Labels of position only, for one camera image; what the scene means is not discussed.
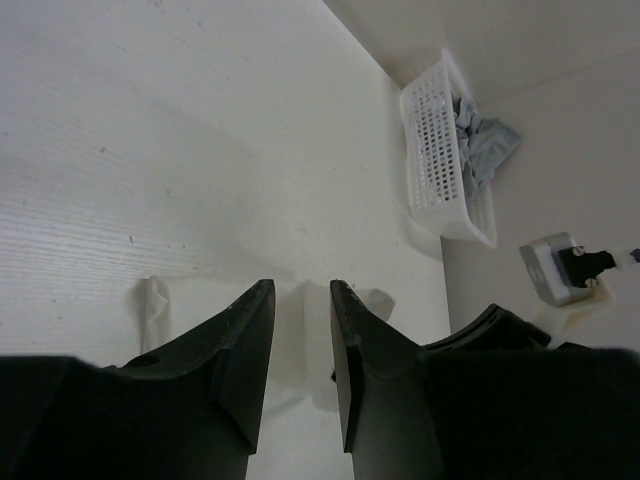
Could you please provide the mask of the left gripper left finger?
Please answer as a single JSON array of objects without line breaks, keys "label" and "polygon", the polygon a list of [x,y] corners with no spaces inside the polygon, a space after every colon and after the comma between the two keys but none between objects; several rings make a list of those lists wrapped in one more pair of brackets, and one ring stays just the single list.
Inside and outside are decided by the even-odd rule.
[{"label": "left gripper left finger", "polygon": [[121,367],[1,360],[5,479],[242,479],[256,452],[274,282]]}]

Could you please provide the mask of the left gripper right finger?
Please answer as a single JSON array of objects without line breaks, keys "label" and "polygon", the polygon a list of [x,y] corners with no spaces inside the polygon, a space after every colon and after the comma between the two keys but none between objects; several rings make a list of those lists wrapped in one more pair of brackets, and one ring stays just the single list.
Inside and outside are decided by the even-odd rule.
[{"label": "left gripper right finger", "polygon": [[639,356],[425,352],[330,284],[345,451],[358,479],[635,479]]}]

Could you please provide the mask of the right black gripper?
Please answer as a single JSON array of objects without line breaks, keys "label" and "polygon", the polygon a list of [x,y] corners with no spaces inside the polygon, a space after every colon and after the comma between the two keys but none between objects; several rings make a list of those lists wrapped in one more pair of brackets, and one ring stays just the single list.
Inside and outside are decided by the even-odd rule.
[{"label": "right black gripper", "polygon": [[551,337],[496,304],[489,305],[473,322],[458,332],[424,346],[425,352],[520,351],[546,348]]}]

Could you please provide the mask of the white tank top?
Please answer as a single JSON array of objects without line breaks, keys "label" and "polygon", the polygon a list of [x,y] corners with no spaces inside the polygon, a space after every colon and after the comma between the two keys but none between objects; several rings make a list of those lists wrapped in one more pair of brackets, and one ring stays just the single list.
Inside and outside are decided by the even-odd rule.
[{"label": "white tank top", "polygon": [[[230,306],[252,283],[213,276],[152,276],[145,291],[141,351],[158,348]],[[329,288],[310,280],[276,284],[275,326],[264,413],[275,416],[310,398],[338,410]]]}]

